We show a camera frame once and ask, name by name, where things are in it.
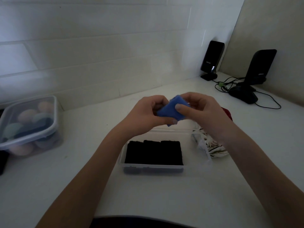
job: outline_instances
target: forearm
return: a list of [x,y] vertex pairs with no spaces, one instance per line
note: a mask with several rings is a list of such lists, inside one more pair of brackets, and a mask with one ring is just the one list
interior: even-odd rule
[[36,228],[89,227],[120,150],[128,139],[127,131],[119,125],[111,130]]
[[227,134],[223,145],[276,227],[303,227],[304,194],[241,129]]

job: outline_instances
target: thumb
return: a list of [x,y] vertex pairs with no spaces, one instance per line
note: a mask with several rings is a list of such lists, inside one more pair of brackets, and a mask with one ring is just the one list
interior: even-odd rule
[[201,117],[201,111],[195,110],[189,106],[183,105],[183,104],[176,104],[175,109],[180,114],[186,116],[189,119],[192,119],[196,121]]
[[162,125],[176,125],[177,120],[175,118],[169,117],[155,117],[155,125],[154,126],[162,126]]

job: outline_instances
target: hand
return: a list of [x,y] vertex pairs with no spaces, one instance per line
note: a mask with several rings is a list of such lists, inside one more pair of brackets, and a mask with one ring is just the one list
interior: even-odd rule
[[177,124],[174,118],[156,116],[156,112],[168,103],[168,99],[162,95],[143,97],[119,125],[134,137],[147,133],[155,126]]
[[191,107],[176,104],[175,109],[197,122],[217,142],[223,144],[228,135],[238,128],[213,97],[192,92],[182,94],[181,97]]

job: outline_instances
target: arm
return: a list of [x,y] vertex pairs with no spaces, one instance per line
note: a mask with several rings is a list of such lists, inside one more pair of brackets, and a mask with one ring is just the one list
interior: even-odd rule
[[229,151],[273,224],[276,227],[304,227],[304,193],[228,118],[214,98],[198,93],[181,96],[191,108],[177,104],[176,110],[196,121]]
[[161,95],[142,98],[101,142],[87,164],[49,207],[36,228],[89,227],[97,204],[124,144],[155,126],[176,124],[173,118],[155,112],[168,100]]

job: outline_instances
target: fingernail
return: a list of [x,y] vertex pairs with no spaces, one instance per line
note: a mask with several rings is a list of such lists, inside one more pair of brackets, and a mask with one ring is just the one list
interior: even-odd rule
[[180,109],[180,107],[181,107],[181,105],[180,105],[180,104],[176,104],[176,105],[175,105],[175,109],[176,109],[176,110],[179,110],[179,109]]

